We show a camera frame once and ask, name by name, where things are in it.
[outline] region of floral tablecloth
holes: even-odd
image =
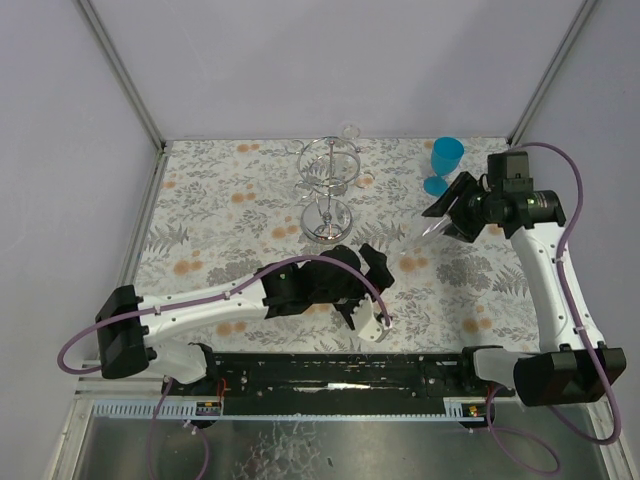
[[[459,170],[478,176],[501,138],[462,140]],[[394,329],[382,343],[360,340],[330,305],[303,315],[219,323],[183,335],[218,351],[459,351],[499,344],[537,349],[537,325],[515,252],[496,226],[473,244],[440,237],[406,248],[412,222],[433,202],[428,139],[358,140],[362,170],[345,202],[354,227],[344,244],[387,253],[395,285],[383,298]],[[308,240],[290,141],[177,141],[173,144],[136,277],[140,294],[168,294],[224,283],[287,257],[331,248]]]

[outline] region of gray wall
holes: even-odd
[[[115,285],[154,151],[70,0],[2,2],[0,70],[0,477],[35,480],[77,381],[56,354]]]
[[[94,0],[169,139],[509,134],[582,0]]]
[[[640,452],[640,3],[601,3],[527,139],[566,148],[582,170],[585,210],[571,250],[607,343],[625,349],[627,372],[614,389],[626,435]],[[562,162],[553,154],[532,156],[537,187],[555,189],[569,211],[575,206],[575,182]]]

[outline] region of purple cable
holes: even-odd
[[[153,409],[153,415],[151,416],[151,425],[149,426],[149,433],[147,433],[147,445],[146,445],[147,472],[149,473],[149,478],[151,480],[156,480],[156,477],[153,474],[153,467],[152,467],[153,462],[151,461],[151,438],[153,437],[153,430],[156,426],[156,419],[158,417],[158,413],[160,413],[160,408],[162,407],[164,400],[167,398],[167,395],[169,394],[169,390],[171,390],[171,385],[173,385],[173,378],[169,379],[169,382],[167,383],[167,386],[164,389],[164,392],[162,392],[162,397],[160,397],[160,401],[158,402],[158,405],[156,405],[156,408]],[[204,462],[202,462],[202,468],[200,469],[200,473],[198,473],[198,476],[195,479],[195,480],[200,480],[204,476],[204,473],[207,471],[207,467],[209,466],[209,442],[207,441],[207,436],[204,434],[202,430],[196,427],[194,428],[196,429],[196,432],[198,432],[198,434],[202,438],[202,442],[204,443]]]
[[[576,177],[576,184],[578,187],[578,203],[576,205],[576,210],[573,213],[573,217],[571,217],[571,220],[569,221],[564,233],[562,234],[562,237],[560,238],[560,242],[558,243],[558,248],[557,248],[558,252],[564,252],[567,246],[567,241],[569,240],[569,237],[573,232],[576,222],[580,217],[580,213],[582,212],[582,205],[584,203],[584,187],[582,185],[582,175],[580,175],[580,170],[578,169],[578,165],[576,164],[576,162],[569,155],[567,155],[567,153],[565,153],[560,148],[554,145],[551,145],[549,143],[544,143],[544,142],[523,143],[522,145],[518,145],[507,151],[519,150],[521,148],[527,148],[527,147],[542,147],[542,148],[547,148],[549,150],[556,152],[558,155],[560,155],[562,158],[564,158],[567,161],[567,163],[571,167],[571,170],[573,170],[574,176]],[[556,407],[550,406],[549,408],[555,414],[555,416],[560,419],[562,423],[564,423],[567,427],[569,427],[569,429],[571,429],[571,431],[573,431],[578,436],[584,438],[585,440],[589,440],[590,442],[593,442],[597,445],[611,445],[612,443],[615,443],[618,440],[618,438],[620,437],[620,432],[622,431],[620,407],[618,406],[618,402],[616,401],[616,397],[613,393],[613,389],[611,388],[611,383],[609,383],[609,379],[607,378],[607,374],[604,371],[604,368],[602,368],[602,364],[598,359],[598,354],[596,353],[595,349],[591,345],[591,340],[589,339],[589,335],[587,334],[587,331],[584,329],[584,324],[582,323],[582,319],[580,318],[580,311],[578,310],[576,301],[573,298],[573,294],[571,293],[571,288],[569,287],[569,282],[567,281],[567,275],[564,271],[564,262],[562,262],[561,259],[556,260],[556,269],[558,270],[558,279],[560,280],[560,285],[562,286],[562,292],[564,293],[564,296],[567,300],[567,304],[569,305],[569,311],[571,312],[571,316],[573,317],[573,321],[577,327],[578,335],[580,335],[580,340],[582,340],[583,345],[585,346],[585,348],[587,349],[587,352],[589,353],[589,357],[593,362],[596,372],[598,373],[598,377],[600,378],[600,381],[602,382],[602,386],[604,387],[604,391],[607,395],[607,398],[609,399],[609,404],[611,405],[611,414],[613,416],[613,432],[611,432],[611,435],[609,437],[603,438],[603,439],[592,437],[584,433],[577,426],[571,423],[571,421],[567,417],[565,417]]]
[[[282,260],[280,262],[269,265],[264,270],[261,270],[260,272],[255,274],[253,277],[248,279],[246,282],[241,283],[237,287],[232,288],[229,291],[229,293],[231,295],[235,295],[236,293],[241,292],[242,290],[247,288],[249,285],[257,282],[264,276],[269,275],[275,270],[278,270],[286,265],[289,265],[291,263],[306,262],[311,260],[317,261],[317,262],[329,263],[331,265],[335,265],[336,267],[340,267],[343,270],[346,270],[347,272],[349,272],[354,277],[356,277],[358,280],[360,280],[364,284],[364,286],[367,287],[367,289],[371,292],[371,295],[373,296],[375,301],[378,302],[378,305],[380,305],[380,310],[382,311],[382,315],[384,316],[386,326],[389,328],[391,327],[391,317],[389,316],[389,312],[387,312],[387,307],[384,304],[384,301],[382,300],[382,297],[380,296],[380,293],[378,293],[378,290],[376,289],[376,287],[369,280],[367,280],[365,276],[362,275],[362,273],[360,273],[358,270],[347,265],[346,263],[341,262],[340,260],[336,260],[335,258],[331,258],[331,257],[323,257],[320,255],[301,255],[299,257],[292,257],[286,260]],[[189,300],[186,302],[178,302],[178,303],[173,303],[169,305],[163,305],[162,311],[171,311],[171,310],[177,310],[180,308],[194,307],[196,305],[204,305],[207,303],[219,302],[221,300],[225,300],[226,298],[227,297],[225,296],[224,293],[220,293],[218,295],[213,295],[211,297],[201,298],[198,300]],[[73,345],[75,345],[78,341],[80,341],[82,338],[86,337],[87,335],[101,328],[107,327],[117,322],[121,322],[123,320],[127,320],[129,318],[139,317],[142,315],[149,315],[155,312],[156,310],[154,308],[145,308],[143,310],[139,310],[136,312],[122,313],[120,315],[116,315],[106,320],[102,320],[99,323],[94,323],[93,325],[85,328],[84,330],[81,330],[80,332],[76,333],[73,337],[71,337],[67,341],[67,343],[65,343],[60,349],[60,352],[58,353],[58,358],[57,358],[58,367],[60,367],[60,369],[63,372],[70,373],[72,375],[85,375],[87,373],[99,372],[101,368],[99,366],[85,368],[81,370],[76,368],[71,368],[66,363],[64,363],[64,356],[69,351],[69,349]]]
[[[489,395],[489,397],[487,398],[487,429],[489,433],[491,433],[491,436],[493,437],[495,442],[498,444],[498,447],[500,447],[500,449],[504,452],[504,454],[507,457],[509,457],[511,460],[513,460],[515,463],[520,465],[522,468],[524,468],[525,470],[532,473],[536,473],[543,477],[554,477],[558,475],[562,471],[562,466],[560,464],[560,457],[558,453],[553,448],[551,448],[551,446],[548,443],[546,443],[543,439],[541,439],[537,435],[534,435],[533,433],[525,432],[524,430],[520,430],[517,428],[495,427],[493,425],[493,421],[491,420],[491,405],[493,404],[493,399],[495,398],[496,394],[503,388],[505,387],[498,387],[494,389]],[[556,468],[554,468],[553,470],[540,470],[538,468],[534,468],[530,465],[527,465],[518,457],[516,457],[513,453],[511,453],[507,449],[507,447],[505,447],[504,443],[502,443],[502,440],[500,440],[500,437],[498,437],[497,432],[510,433],[512,435],[520,435],[521,437],[524,437],[528,440],[536,442],[538,445],[540,445],[542,448],[544,448],[547,452],[551,454],[553,459],[556,461]]]

